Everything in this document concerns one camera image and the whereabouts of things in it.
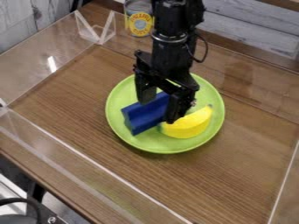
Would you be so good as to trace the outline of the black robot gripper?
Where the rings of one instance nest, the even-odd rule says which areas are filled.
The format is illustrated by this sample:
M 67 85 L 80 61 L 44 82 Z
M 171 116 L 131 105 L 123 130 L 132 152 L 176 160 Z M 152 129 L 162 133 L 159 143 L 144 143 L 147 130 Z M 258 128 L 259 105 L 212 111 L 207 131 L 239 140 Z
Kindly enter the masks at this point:
M 196 34 L 166 37 L 152 35 L 151 52 L 135 51 L 135 92 L 138 101 L 146 105 L 155 99 L 156 88 L 170 96 L 164 121 L 172 124 L 184 117 L 200 89 L 191 75 L 195 57 Z

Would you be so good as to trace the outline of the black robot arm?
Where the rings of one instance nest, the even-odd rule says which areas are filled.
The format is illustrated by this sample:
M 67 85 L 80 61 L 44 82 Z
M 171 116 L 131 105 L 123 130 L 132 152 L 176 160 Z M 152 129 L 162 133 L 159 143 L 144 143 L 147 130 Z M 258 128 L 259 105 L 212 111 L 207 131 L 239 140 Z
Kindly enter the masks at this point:
M 195 50 L 206 7 L 202 0 L 152 0 L 152 7 L 152 51 L 135 51 L 136 99 L 147 104 L 163 90 L 170 95 L 163 120 L 174 123 L 184 117 L 200 89 L 191 67 L 203 62 L 195 58 Z

